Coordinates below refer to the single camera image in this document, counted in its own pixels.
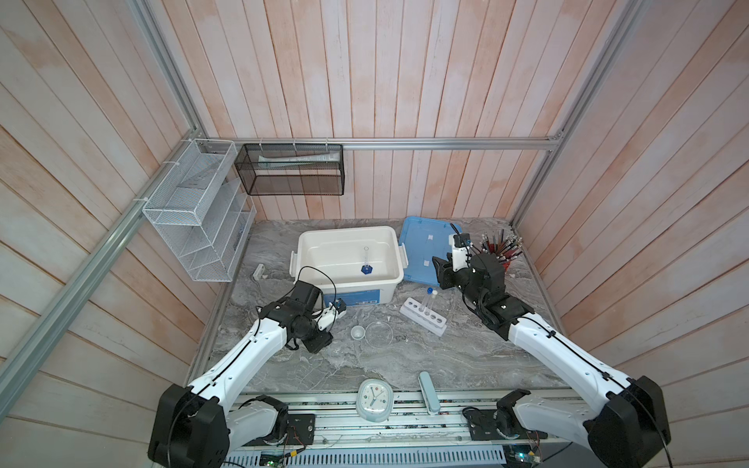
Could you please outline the white plastic storage bin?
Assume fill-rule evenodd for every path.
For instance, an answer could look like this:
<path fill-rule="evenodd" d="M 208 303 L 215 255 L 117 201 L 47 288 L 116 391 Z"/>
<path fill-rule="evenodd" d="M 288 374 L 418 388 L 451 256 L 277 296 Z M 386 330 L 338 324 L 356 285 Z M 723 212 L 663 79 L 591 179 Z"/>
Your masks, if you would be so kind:
<path fill-rule="evenodd" d="M 374 269 L 370 275 L 361 272 L 365 246 Z M 325 302 L 342 298 L 347 306 L 387 304 L 408 265 L 405 247 L 389 226 L 327 229 L 300 235 L 289 274 L 318 287 Z"/>

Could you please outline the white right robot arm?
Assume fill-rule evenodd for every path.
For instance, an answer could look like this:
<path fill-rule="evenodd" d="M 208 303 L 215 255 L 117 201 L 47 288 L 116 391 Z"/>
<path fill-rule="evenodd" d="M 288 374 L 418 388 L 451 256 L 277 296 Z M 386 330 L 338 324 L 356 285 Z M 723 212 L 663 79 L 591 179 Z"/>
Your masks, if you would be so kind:
<path fill-rule="evenodd" d="M 671 433 L 663 392 L 647 376 L 630 378 L 594 358 L 506 290 L 505 268 L 488 253 L 453 252 L 432 260 L 441 289 L 456 288 L 489 330 L 524 349 L 562 378 L 583 403 L 548 403 L 526 389 L 497 402 L 493 425 L 517 439 L 530 431 L 591 450 L 607 467 L 643 467 L 667 452 Z"/>

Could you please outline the blue plastic bin lid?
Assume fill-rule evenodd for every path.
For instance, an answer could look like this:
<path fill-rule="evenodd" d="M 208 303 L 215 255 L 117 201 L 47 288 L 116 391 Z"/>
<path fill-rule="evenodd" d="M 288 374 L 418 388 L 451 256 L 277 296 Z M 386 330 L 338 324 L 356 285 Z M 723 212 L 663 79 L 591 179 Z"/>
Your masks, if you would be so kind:
<path fill-rule="evenodd" d="M 406 218 L 399 237 L 399 244 L 405 247 L 409 265 L 404 269 L 406 281 L 438 288 L 433 257 L 446 259 L 451 250 L 449 237 L 454 235 L 450 222 L 409 216 Z"/>

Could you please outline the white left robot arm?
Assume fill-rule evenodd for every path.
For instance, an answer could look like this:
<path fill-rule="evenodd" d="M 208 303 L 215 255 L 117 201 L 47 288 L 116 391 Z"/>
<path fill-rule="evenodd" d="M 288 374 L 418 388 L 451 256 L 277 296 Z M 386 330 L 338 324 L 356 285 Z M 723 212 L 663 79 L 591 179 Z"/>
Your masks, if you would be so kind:
<path fill-rule="evenodd" d="M 187 386 L 161 396 L 147 450 L 164 467 L 220 467 L 230 452 L 251 442 L 282 445 L 289 438 L 287 404 L 267 395 L 236 403 L 247 384 L 277 352 L 304 346 L 318 353 L 333 340 L 331 327 L 347 310 L 339 296 L 325 300 L 302 280 L 257 308 L 257 321 L 218 364 Z"/>

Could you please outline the blue-based graduated cylinder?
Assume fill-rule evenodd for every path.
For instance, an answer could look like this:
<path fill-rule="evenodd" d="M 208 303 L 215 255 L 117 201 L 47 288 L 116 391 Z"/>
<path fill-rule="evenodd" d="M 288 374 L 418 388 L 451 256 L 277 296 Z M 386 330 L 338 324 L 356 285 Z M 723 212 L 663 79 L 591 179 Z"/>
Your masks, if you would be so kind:
<path fill-rule="evenodd" d="M 364 255 L 364 261 L 361 267 L 361 272 L 364 275 L 370 275 L 373 273 L 374 269 L 372 265 L 370 264 L 370 248 L 368 246 L 365 246 L 363 248 L 363 255 Z"/>

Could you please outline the small white cup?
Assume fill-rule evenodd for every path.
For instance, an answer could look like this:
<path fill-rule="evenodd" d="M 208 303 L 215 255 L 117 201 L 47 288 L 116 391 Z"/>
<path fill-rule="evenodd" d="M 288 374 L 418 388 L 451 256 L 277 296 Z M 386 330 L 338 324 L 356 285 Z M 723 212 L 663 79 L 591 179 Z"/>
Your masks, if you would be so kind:
<path fill-rule="evenodd" d="M 354 326 L 351 328 L 350 335 L 354 340 L 361 340 L 366 337 L 366 330 L 362 326 Z"/>

